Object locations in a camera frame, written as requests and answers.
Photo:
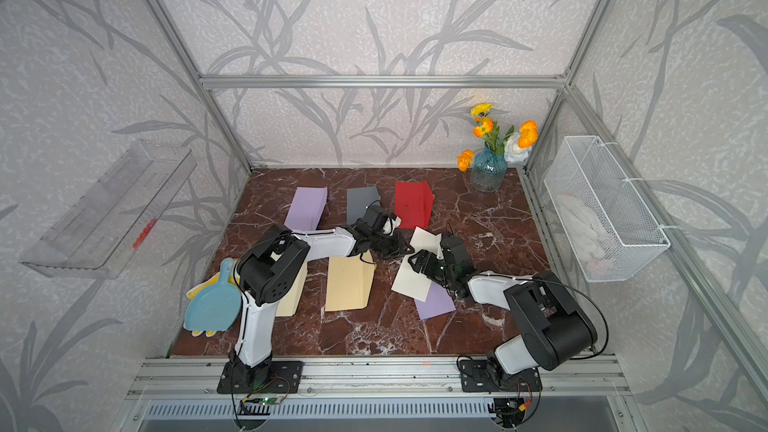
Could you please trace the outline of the tan kraft envelope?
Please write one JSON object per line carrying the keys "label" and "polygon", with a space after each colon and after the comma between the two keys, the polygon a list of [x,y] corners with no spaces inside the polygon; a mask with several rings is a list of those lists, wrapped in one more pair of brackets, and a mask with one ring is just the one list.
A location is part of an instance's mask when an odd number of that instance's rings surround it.
{"label": "tan kraft envelope", "polygon": [[326,312],[363,309],[368,305],[376,265],[369,252],[331,257],[328,263]]}

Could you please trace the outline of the grey envelope with gold seal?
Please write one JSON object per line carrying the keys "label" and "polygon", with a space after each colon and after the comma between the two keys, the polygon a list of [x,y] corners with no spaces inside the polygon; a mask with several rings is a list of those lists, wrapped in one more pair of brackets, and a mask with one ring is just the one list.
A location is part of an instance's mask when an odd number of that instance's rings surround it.
{"label": "grey envelope with gold seal", "polygon": [[353,225],[364,217],[369,205],[379,203],[380,194],[376,186],[349,188],[347,190],[347,224]]}

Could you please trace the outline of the red envelope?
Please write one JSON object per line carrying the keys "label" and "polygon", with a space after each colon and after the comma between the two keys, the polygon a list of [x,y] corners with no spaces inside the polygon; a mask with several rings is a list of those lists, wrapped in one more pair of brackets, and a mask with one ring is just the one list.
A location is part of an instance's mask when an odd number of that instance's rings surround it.
{"label": "red envelope", "polygon": [[402,229],[427,229],[430,224],[434,194],[427,182],[397,182],[394,209]]}

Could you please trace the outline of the lilac envelope with gold seal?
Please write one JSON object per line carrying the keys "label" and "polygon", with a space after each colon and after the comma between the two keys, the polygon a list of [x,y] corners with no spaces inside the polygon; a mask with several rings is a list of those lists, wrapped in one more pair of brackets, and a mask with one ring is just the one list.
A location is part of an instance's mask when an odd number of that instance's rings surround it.
{"label": "lilac envelope with gold seal", "polygon": [[316,230],[327,198],[326,187],[297,187],[284,225],[293,231]]}

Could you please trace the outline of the pale yellow envelope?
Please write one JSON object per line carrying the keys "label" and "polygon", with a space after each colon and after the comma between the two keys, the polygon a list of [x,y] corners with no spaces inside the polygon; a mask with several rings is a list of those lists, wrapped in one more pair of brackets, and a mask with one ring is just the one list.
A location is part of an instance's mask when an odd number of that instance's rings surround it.
{"label": "pale yellow envelope", "polygon": [[307,278],[308,266],[304,263],[288,293],[280,300],[276,316],[292,317],[296,314]]}

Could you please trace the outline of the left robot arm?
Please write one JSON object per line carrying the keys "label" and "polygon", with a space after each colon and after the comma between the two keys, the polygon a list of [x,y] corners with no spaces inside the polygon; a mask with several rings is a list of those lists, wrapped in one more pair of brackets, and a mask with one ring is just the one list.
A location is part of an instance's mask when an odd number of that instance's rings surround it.
{"label": "left robot arm", "polygon": [[278,302],[288,294],[304,264],[332,257],[360,259],[367,252],[384,260],[412,254],[413,247],[398,231],[400,223],[395,214],[373,203],[351,225],[315,231],[271,226],[234,268],[242,309],[229,364],[248,373],[268,369]]}

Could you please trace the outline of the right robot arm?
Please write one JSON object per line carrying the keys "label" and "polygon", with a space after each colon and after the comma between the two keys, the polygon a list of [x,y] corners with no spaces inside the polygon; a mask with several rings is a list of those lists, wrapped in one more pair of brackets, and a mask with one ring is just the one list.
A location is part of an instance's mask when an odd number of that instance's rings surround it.
{"label": "right robot arm", "polygon": [[549,271],[533,276],[480,271],[463,241],[451,233],[440,239],[437,253],[419,250],[407,262],[458,298],[512,314],[518,335],[487,355],[486,370],[495,379],[551,371],[599,340],[594,323],[573,297],[577,290]]}

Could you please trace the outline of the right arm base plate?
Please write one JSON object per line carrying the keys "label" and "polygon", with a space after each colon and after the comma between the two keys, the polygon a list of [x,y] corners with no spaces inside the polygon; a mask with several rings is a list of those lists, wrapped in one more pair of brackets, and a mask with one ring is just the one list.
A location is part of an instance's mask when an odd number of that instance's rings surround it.
{"label": "right arm base plate", "polygon": [[488,359],[459,357],[456,366],[463,392],[531,392],[542,390],[536,368],[524,369],[516,374],[504,372],[500,365]]}

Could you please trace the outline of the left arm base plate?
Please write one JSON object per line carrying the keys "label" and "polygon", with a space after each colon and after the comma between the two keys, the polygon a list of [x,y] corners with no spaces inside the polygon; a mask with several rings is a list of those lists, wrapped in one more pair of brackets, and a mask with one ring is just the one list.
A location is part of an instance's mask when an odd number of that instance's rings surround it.
{"label": "left arm base plate", "polygon": [[225,364],[216,391],[226,395],[294,394],[298,392],[303,366],[302,361],[268,361],[254,367],[230,361]]}

